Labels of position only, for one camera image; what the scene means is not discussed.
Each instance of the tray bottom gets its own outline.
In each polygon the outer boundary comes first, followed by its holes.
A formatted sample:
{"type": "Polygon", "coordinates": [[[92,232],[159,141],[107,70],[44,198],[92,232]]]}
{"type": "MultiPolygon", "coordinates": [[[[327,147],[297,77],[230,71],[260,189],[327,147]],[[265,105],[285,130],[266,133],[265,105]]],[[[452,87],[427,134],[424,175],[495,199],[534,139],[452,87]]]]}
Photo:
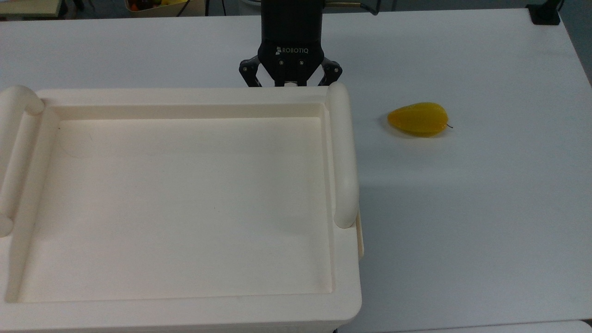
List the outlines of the tray bottom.
{"type": "Polygon", "coordinates": [[[64,120],[18,302],[329,293],[321,121],[64,120]]]}

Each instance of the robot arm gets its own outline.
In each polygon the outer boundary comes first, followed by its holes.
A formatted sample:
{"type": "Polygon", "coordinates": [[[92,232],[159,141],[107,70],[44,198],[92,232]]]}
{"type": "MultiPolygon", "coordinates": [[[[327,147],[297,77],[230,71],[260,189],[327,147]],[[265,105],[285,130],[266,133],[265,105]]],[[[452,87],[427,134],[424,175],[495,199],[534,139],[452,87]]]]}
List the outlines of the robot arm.
{"type": "Polygon", "coordinates": [[[328,60],[321,48],[321,26],[324,7],[357,7],[359,2],[325,0],[261,0],[262,41],[257,56],[243,60],[239,71],[249,87],[261,87],[257,79],[259,64],[274,80],[276,87],[287,82],[307,84],[310,76],[322,66],[324,76],[318,85],[330,85],[342,73],[337,62],[328,60]]]}

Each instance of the tray handle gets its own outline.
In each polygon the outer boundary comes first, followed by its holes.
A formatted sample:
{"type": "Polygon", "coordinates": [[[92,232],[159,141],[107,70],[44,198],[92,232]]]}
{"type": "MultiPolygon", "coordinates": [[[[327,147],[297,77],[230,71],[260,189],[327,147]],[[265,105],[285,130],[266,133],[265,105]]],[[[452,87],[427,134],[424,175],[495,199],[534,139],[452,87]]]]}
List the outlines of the tray handle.
{"type": "Polygon", "coordinates": [[[335,213],[333,221],[343,229],[356,222],[360,188],[353,143],[352,112],[348,90],[340,82],[327,90],[325,106],[329,110],[333,165],[335,170],[335,213]]]}
{"type": "Polygon", "coordinates": [[[12,218],[18,203],[17,196],[26,175],[29,152],[33,147],[34,133],[19,146],[15,146],[18,128],[26,112],[37,116],[45,109],[42,100],[31,89],[15,85],[0,93],[0,237],[7,236],[12,230],[12,218]],[[17,160],[14,172],[7,174],[11,157],[17,160]]]}

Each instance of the plastic tray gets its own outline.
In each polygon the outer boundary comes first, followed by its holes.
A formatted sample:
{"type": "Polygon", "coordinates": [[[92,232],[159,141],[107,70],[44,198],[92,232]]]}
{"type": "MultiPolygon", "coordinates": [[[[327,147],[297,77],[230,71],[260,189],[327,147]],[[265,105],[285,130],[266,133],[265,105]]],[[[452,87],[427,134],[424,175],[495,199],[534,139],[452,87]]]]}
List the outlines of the plastic tray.
{"type": "Polygon", "coordinates": [[[22,87],[0,96],[0,143],[15,147],[0,160],[0,231],[14,221],[0,238],[0,266],[9,266],[0,322],[20,306],[32,321],[10,323],[48,328],[42,313],[96,304],[102,326],[307,322],[324,331],[357,312],[358,240],[347,228],[358,181],[344,86],[38,95],[43,103],[22,87]],[[14,126],[19,107],[28,112],[14,126]],[[210,308],[239,296],[249,297],[210,308]],[[131,304],[159,300],[217,314],[133,320],[131,304]],[[292,305],[277,308],[282,300],[292,305]],[[329,300],[340,303],[327,309],[329,300]],[[131,312],[119,322],[115,304],[131,312]],[[241,311],[257,304],[269,312],[241,311]]]}

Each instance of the black cable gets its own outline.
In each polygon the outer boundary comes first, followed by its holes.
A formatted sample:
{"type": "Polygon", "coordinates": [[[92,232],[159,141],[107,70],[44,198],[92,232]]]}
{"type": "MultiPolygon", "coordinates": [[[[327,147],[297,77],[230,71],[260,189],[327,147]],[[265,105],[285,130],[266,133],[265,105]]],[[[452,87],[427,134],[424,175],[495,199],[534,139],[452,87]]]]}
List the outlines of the black cable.
{"type": "MultiPolygon", "coordinates": [[[[183,8],[181,8],[181,10],[179,11],[179,13],[177,14],[176,17],[181,16],[181,14],[183,13],[183,11],[185,10],[185,8],[187,7],[187,5],[189,4],[189,1],[191,0],[187,0],[185,5],[183,5],[183,8]]],[[[205,16],[208,16],[208,11],[210,9],[210,0],[205,0],[205,16]]]]}
{"type": "Polygon", "coordinates": [[[185,1],[185,5],[183,5],[183,8],[181,8],[181,10],[179,11],[179,13],[177,14],[176,17],[181,16],[181,13],[183,13],[183,11],[185,10],[185,8],[187,8],[187,5],[189,5],[189,1],[191,1],[191,0],[185,1]]]}

